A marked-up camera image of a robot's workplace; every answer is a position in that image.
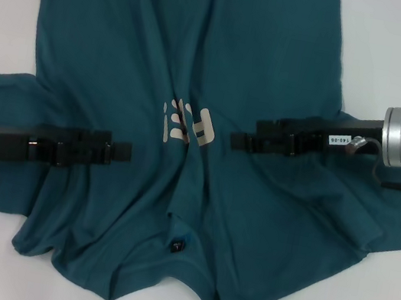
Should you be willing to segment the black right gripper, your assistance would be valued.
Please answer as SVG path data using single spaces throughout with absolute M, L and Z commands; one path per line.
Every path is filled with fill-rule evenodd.
M 294 156 L 303 154 L 346 154 L 357 137 L 381 142 L 382 120 L 309 118 L 301 121 L 298 133 L 290 129 L 290 119 L 258 120 L 254 133 L 232 132 L 230 147 L 251 154 Z

